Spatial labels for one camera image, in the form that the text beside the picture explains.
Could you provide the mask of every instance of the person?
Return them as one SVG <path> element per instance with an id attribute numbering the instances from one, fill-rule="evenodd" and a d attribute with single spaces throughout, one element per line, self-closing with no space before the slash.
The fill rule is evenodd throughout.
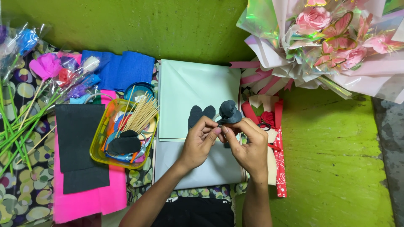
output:
<path id="1" fill-rule="evenodd" d="M 240 145 L 236 135 L 249 139 Z M 222 200 L 180 197 L 167 199 L 178 182 L 207 159 L 216 138 L 229 142 L 237 162 L 250 174 L 242 210 L 243 227 L 271 227 L 268 196 L 268 134 L 249 118 L 235 124 L 218 123 L 203 116 L 188 132 L 180 157 L 128 210 L 119 227 L 234 226 L 231 205 Z"/>

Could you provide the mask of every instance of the plastic tray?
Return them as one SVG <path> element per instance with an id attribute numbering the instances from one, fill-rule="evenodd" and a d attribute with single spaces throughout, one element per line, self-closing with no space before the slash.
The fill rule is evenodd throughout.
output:
<path id="1" fill-rule="evenodd" d="M 107 108 L 105 109 L 104 115 L 102 116 L 102 119 L 100 121 L 100 124 L 98 125 L 97 131 L 94 135 L 93 142 L 91 143 L 90 156 L 96 162 L 101 162 L 101 163 L 105 163 L 108 165 L 120 166 L 120 167 L 124 167 L 127 169 L 138 169 L 144 165 L 144 163 L 147 160 L 147 157 L 149 156 L 150 149 L 153 145 L 153 139 L 154 139 L 154 136 L 156 135 L 157 125 L 156 125 L 156 129 L 154 130 L 153 135 L 151 136 L 152 142 L 149 144 L 149 146 L 146 149 L 146 152 L 145 152 L 146 158 L 142 163 L 121 162 L 116 159 L 106 157 L 105 153 L 101 150 L 101 147 L 104 145 L 105 140 L 107 139 L 108 135 L 110 135 L 113 132 L 112 127 L 114 125 L 114 121 L 111 120 L 111 118 L 115 118 L 115 116 L 118 112 L 125 111 L 127 104 L 128 104 L 128 101 L 124 100 L 124 99 L 114 99 L 108 104 Z M 130 108 L 133 105 L 137 105 L 137 104 L 134 102 L 130 102 L 128 111 L 130 111 Z M 159 118 L 160 117 L 157 114 L 155 117 L 157 124 L 158 124 Z"/>

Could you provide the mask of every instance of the pink butterfly decoration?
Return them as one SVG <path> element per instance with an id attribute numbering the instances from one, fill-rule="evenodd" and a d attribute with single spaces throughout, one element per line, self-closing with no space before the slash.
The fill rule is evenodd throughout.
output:
<path id="1" fill-rule="evenodd" d="M 366 33 L 369 31 L 370 23 L 372 22 L 373 14 L 369 14 L 366 20 L 360 16 L 359 18 L 359 30 L 358 30 L 358 38 L 356 40 L 362 40 Z"/>
<path id="2" fill-rule="evenodd" d="M 327 64 L 328 68 L 335 68 L 337 65 L 346 62 L 345 58 L 331 58 L 331 53 L 334 51 L 334 48 L 324 41 L 321 45 L 323 52 L 319 59 L 316 60 L 313 67 L 320 66 L 322 64 Z"/>
<path id="3" fill-rule="evenodd" d="M 335 49 L 351 50 L 357 47 L 357 42 L 349 37 L 349 34 L 345 32 L 350 25 L 353 12 L 347 12 L 341 18 L 339 18 L 334 24 L 326 27 L 323 30 L 324 38 Z"/>
<path id="4" fill-rule="evenodd" d="M 326 0 L 307 0 L 307 6 L 325 6 L 327 5 Z"/>

